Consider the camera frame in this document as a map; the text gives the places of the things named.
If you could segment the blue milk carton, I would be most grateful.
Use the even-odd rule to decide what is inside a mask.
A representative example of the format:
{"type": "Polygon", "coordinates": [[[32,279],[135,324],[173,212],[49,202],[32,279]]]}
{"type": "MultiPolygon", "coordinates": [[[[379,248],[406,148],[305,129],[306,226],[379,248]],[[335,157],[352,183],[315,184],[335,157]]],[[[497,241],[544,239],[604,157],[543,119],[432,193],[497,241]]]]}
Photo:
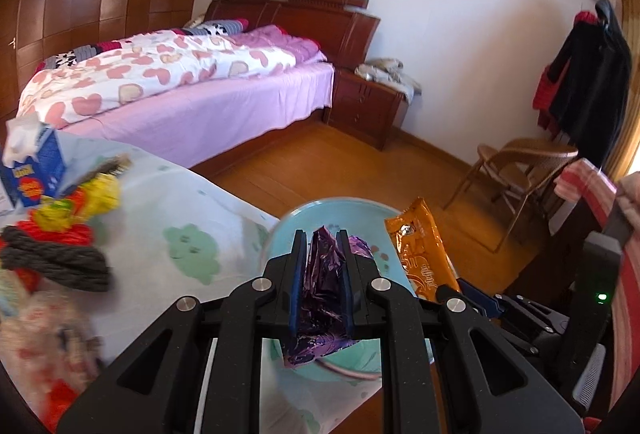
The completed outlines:
{"type": "Polygon", "coordinates": [[[44,197],[55,198],[66,172],[55,129],[35,113],[6,122],[2,164],[24,208],[39,206],[44,197]]]}

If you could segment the wicker folding chair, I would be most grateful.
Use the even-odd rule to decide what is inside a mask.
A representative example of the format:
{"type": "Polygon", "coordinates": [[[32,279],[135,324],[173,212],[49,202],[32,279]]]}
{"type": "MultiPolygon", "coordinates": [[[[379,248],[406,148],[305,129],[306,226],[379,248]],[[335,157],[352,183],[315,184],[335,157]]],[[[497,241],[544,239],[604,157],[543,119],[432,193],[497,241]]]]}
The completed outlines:
{"type": "Polygon", "coordinates": [[[458,183],[444,209],[448,209],[460,194],[467,192],[481,178],[491,180],[498,187],[494,199],[502,200],[512,214],[494,249],[498,253],[525,207],[529,203],[535,204],[536,195],[550,180],[578,158],[578,149],[560,142],[524,137],[509,140],[501,148],[479,144],[476,153],[476,162],[458,183]]]}

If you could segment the orange snack wrapper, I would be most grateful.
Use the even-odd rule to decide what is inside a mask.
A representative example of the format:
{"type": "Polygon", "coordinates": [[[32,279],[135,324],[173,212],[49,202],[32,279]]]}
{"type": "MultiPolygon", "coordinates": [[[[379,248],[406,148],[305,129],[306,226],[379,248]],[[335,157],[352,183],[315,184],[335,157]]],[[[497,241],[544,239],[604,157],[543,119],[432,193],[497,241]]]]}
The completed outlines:
{"type": "Polygon", "coordinates": [[[385,228],[418,298],[435,302],[440,286],[460,291],[457,272],[423,198],[416,198],[404,212],[388,218],[385,228]]]}

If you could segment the striped pink towel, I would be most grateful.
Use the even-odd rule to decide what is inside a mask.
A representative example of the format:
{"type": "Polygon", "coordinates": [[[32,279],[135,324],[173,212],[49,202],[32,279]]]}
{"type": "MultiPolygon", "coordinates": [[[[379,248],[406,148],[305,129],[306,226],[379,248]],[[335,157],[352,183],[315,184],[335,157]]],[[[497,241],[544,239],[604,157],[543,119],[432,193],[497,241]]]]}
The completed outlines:
{"type": "Polygon", "coordinates": [[[614,183],[586,159],[564,168],[555,193],[586,202],[600,232],[586,240],[588,295],[613,318],[614,405],[639,369],[639,174],[614,183]]]}

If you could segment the grey clothes pile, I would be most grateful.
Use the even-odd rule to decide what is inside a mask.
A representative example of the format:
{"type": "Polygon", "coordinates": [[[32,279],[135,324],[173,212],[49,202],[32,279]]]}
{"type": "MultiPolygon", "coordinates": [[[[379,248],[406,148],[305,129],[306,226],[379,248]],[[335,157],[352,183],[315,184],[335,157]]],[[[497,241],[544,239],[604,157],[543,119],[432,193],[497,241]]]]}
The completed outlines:
{"type": "Polygon", "coordinates": [[[396,90],[403,94],[409,105],[416,95],[422,95],[422,86],[404,70],[404,64],[395,58],[374,58],[360,64],[355,73],[364,80],[396,90]]]}

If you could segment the purple foil wrapper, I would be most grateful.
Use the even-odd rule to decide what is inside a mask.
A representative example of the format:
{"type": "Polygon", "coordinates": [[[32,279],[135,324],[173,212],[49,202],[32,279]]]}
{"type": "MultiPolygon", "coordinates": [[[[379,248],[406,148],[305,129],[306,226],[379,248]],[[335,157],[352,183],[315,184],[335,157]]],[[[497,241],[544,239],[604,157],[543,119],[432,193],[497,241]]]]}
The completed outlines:
{"type": "Polygon", "coordinates": [[[322,226],[311,237],[299,301],[297,334],[281,342],[285,367],[296,368],[349,348],[342,302],[346,258],[337,238],[322,226]]]}

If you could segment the heart patterned quilt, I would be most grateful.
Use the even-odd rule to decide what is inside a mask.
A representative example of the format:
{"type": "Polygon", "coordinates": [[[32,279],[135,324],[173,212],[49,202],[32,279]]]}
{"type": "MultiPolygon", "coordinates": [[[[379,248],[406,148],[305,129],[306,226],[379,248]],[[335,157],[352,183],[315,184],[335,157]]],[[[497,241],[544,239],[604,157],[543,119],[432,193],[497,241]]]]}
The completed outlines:
{"type": "Polygon", "coordinates": [[[275,76],[324,58],[319,44],[274,24],[231,36],[177,36],[164,44],[119,48],[36,72],[22,90],[16,114],[35,113],[40,122],[60,130],[178,87],[275,76]]]}

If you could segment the hanging dark clothes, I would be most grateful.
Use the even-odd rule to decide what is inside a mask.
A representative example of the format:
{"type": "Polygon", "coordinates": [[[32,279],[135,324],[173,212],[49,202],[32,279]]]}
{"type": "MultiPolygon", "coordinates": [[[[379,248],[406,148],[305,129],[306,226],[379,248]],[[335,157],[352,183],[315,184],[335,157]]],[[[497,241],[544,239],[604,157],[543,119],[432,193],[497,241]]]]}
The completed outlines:
{"type": "Polygon", "coordinates": [[[564,134],[579,155],[600,168],[625,119],[631,52],[613,5],[599,0],[578,12],[559,53],[542,72],[533,100],[538,125],[564,134]]]}

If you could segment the white green patterned tablecloth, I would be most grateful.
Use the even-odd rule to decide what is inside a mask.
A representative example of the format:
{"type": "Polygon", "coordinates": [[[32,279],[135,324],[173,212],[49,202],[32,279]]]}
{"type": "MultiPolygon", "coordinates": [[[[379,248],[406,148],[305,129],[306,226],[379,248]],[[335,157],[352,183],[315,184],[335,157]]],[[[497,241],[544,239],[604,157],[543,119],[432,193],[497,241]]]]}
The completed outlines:
{"type": "MultiPolygon", "coordinates": [[[[223,298],[262,274],[268,258],[291,250],[295,229],[228,191],[134,146],[58,133],[65,186],[126,154],[119,207],[91,220],[94,243],[112,273],[105,293],[83,293],[101,355],[114,362],[161,313],[185,295],[223,298]]],[[[262,348],[260,429],[329,433],[381,388],[378,379],[338,376],[309,364],[286,368],[277,342],[262,348]]]]}

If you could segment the pink bed sheet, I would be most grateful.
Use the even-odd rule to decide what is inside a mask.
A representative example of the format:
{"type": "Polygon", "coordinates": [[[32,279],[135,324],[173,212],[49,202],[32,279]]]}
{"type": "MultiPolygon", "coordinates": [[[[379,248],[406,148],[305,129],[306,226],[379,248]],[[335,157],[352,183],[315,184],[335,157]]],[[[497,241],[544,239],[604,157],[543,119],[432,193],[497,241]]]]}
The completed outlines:
{"type": "Polygon", "coordinates": [[[304,64],[275,76],[168,90],[64,128],[139,147],[190,168],[332,105],[334,68],[304,64]]]}

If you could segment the wooden nightstand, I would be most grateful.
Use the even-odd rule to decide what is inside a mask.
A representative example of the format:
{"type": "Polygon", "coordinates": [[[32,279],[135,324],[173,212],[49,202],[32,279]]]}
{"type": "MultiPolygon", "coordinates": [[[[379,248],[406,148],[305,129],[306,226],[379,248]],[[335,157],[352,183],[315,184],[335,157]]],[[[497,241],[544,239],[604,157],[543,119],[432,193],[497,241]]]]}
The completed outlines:
{"type": "Polygon", "coordinates": [[[404,122],[407,109],[404,94],[354,72],[337,69],[332,106],[324,110],[323,119],[341,132],[383,150],[394,129],[404,122]]]}

